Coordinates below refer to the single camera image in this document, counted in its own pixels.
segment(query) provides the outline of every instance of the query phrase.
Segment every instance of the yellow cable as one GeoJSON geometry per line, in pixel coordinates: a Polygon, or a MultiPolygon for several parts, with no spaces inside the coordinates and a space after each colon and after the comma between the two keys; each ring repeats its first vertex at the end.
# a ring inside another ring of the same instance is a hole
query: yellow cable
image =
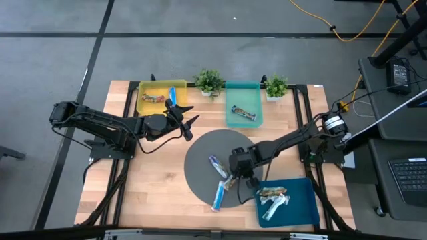
{"type": "MultiPolygon", "coordinates": [[[[324,23],[326,23],[329,27],[332,27],[332,24],[330,24],[326,19],[324,19],[323,17],[319,17],[317,15],[314,15],[312,13],[307,12],[306,10],[302,9],[300,6],[298,6],[296,3],[294,3],[292,0],[289,0],[296,8],[298,8],[300,11],[302,11],[303,13],[310,15],[312,17],[315,17],[316,19],[322,20],[324,23]]],[[[363,32],[365,32],[365,30],[369,27],[369,25],[371,24],[371,22],[375,19],[375,17],[377,16],[378,12],[380,12],[382,5],[384,4],[386,0],[382,0],[380,6],[378,6],[377,10],[375,11],[374,15],[371,17],[371,19],[369,20],[369,22],[365,25],[365,27],[361,30],[361,32],[359,32],[359,34],[357,34],[355,37],[351,38],[351,39],[342,39],[338,33],[336,32],[335,29],[333,29],[332,31],[335,33],[336,37],[343,41],[343,42],[351,42],[355,39],[357,39],[363,32]]]]}
{"type": "MultiPolygon", "coordinates": [[[[415,1],[413,1],[406,9],[405,9],[405,11],[403,11],[403,13],[402,14],[405,14],[407,11],[409,11],[409,9],[412,7],[412,6],[414,6],[414,4],[416,3],[416,2],[418,2],[418,0],[415,0],[415,1]]],[[[396,27],[396,25],[399,23],[399,20],[396,20],[395,22],[394,22],[394,24],[393,24],[393,26],[390,28],[390,30],[388,30],[388,32],[387,32],[387,34],[386,34],[386,36],[384,36],[384,38],[382,39],[382,41],[381,41],[381,43],[379,44],[379,46],[375,49],[375,51],[374,51],[374,53],[371,55],[371,57],[373,57],[377,52],[378,52],[378,50],[380,50],[380,48],[381,48],[381,46],[384,44],[384,42],[386,41],[386,39],[387,39],[387,37],[389,36],[389,34],[393,31],[393,29],[396,27]]],[[[356,86],[354,86],[354,92],[353,92],[353,96],[352,96],[352,101],[356,98],[356,90],[357,90],[357,88],[358,88],[358,85],[359,85],[359,82],[362,80],[362,76],[361,75],[359,75],[359,79],[358,79],[358,81],[356,82],[356,86]]]]}

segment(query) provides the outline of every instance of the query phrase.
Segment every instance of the gray circular mat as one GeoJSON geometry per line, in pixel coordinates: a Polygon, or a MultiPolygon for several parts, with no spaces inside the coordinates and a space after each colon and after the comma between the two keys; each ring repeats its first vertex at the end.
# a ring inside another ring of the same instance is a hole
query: gray circular mat
{"type": "MultiPolygon", "coordinates": [[[[253,143],[243,134],[222,129],[201,136],[189,148],[185,156],[184,173],[187,183],[193,193],[205,203],[214,203],[219,181],[225,181],[209,161],[210,155],[215,155],[222,165],[229,169],[228,157],[232,150],[238,147],[246,149],[253,143]]],[[[261,180],[262,168],[254,169],[255,176],[261,180]]],[[[246,186],[247,179],[240,181],[240,198],[242,201],[251,197],[253,192],[246,186]]],[[[224,193],[221,207],[236,207],[240,205],[237,196],[237,182],[229,191],[224,193]]]]}

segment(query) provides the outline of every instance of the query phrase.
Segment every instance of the blue tray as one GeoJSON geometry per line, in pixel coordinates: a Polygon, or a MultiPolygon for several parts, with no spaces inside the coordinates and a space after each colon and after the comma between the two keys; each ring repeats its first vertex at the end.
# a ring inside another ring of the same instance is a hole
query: blue tray
{"type": "Polygon", "coordinates": [[[266,221],[262,215],[272,205],[271,201],[261,205],[260,196],[256,195],[258,223],[261,227],[283,227],[293,225],[318,224],[319,213],[312,182],[308,178],[262,181],[261,187],[284,187],[289,195],[289,203],[276,209],[273,217],[266,221]]]}

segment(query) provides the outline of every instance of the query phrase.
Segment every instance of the gray carpet floor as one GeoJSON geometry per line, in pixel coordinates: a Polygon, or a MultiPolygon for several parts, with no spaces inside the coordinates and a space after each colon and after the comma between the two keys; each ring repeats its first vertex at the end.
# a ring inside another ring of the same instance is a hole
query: gray carpet floor
{"type": "MultiPolygon", "coordinates": [[[[333,0],[295,0],[304,9],[337,25],[340,33],[357,33],[375,12],[377,3],[333,0]]],[[[402,7],[407,1],[400,1],[402,7]]],[[[1,32],[97,33],[108,0],[0,0],[1,32]]],[[[396,20],[385,5],[368,33],[385,33],[396,20]]],[[[412,9],[412,22],[417,18],[412,9]]],[[[403,32],[399,24],[395,33],[403,32]]],[[[107,33],[329,33],[329,27],[298,11],[289,1],[170,1],[116,0],[107,33]]],[[[335,38],[104,38],[84,104],[103,109],[111,80],[192,80],[202,67],[218,69],[227,80],[259,81],[277,73],[290,83],[322,84],[328,103],[351,91],[358,78],[357,60],[370,56],[381,39],[343,43],[335,38]]],[[[425,36],[420,41],[427,44],[425,36]]],[[[0,145],[25,152],[24,161],[0,161],[0,232],[31,228],[61,138],[48,118],[54,103],[75,100],[91,57],[95,38],[1,37],[0,35],[0,145]]],[[[408,56],[408,44],[399,56],[408,56]]],[[[426,62],[410,57],[419,74],[426,62]]],[[[369,106],[358,112],[372,114],[369,106]]],[[[355,133],[373,122],[347,113],[355,133]]],[[[76,131],[75,138],[89,135],[76,131]]],[[[73,225],[81,176],[88,150],[71,144],[46,228],[73,225]]],[[[378,217],[371,185],[347,184],[356,226],[365,233],[425,239],[427,223],[378,217]]],[[[150,239],[172,237],[149,236],[150,239]]]]}

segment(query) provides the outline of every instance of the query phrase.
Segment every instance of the green tray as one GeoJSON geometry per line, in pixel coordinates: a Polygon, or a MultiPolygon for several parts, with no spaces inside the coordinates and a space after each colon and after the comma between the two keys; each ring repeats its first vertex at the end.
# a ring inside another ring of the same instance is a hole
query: green tray
{"type": "Polygon", "coordinates": [[[262,124],[260,84],[255,81],[226,81],[226,123],[228,127],[256,128],[262,124]],[[233,106],[256,114],[255,121],[232,112],[233,106]]]}

